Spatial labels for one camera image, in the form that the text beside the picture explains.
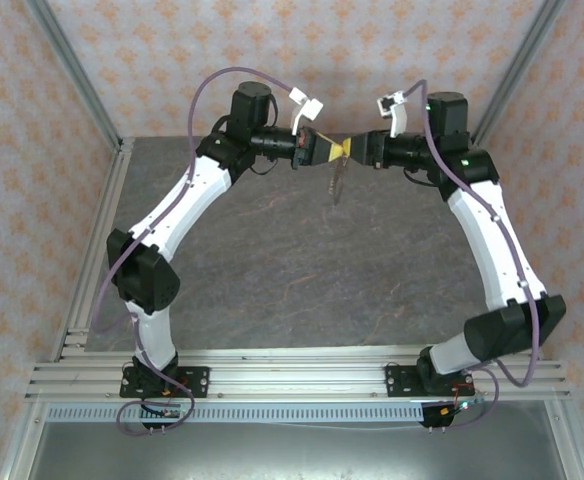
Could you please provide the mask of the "grey sheet metal panel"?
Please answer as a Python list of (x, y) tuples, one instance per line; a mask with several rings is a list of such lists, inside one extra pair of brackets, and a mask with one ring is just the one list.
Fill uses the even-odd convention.
[(30, 480), (567, 480), (547, 430), (496, 418), (466, 431), (190, 424), (131, 438), (49, 424)]

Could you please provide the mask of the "aluminium frame post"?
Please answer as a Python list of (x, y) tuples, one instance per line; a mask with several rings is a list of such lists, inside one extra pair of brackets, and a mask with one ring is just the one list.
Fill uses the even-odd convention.
[(541, 7), (521, 41), (505, 74), (488, 103), (471, 139), (484, 144), (513, 99), (524, 75), (548, 38), (567, 0), (543, 0)]
[(63, 64), (69, 78), (76, 87), (79, 96), (92, 115), (96, 126), (107, 144), (115, 151), (123, 142), (114, 123), (102, 103), (92, 81), (90, 80), (79, 56), (58, 20), (49, 0), (24, 0), (43, 33), (50, 42), (57, 58)]

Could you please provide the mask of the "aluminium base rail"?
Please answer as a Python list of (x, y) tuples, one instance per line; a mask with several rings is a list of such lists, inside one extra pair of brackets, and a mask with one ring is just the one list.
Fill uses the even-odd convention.
[[(388, 364), (413, 365), (417, 346), (184, 350), (186, 366), (211, 370), (211, 401), (380, 402)], [(29, 401), (115, 401), (128, 352), (63, 349), (55, 362), (35, 365)]]

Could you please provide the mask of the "aluminium frame rail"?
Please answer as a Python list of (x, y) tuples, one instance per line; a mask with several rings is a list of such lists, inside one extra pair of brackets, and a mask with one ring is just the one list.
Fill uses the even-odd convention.
[(572, 401), (544, 401), (554, 445), (566, 480), (584, 480), (584, 440)]
[(9, 443), (0, 480), (29, 480), (49, 410), (47, 402), (28, 403)]

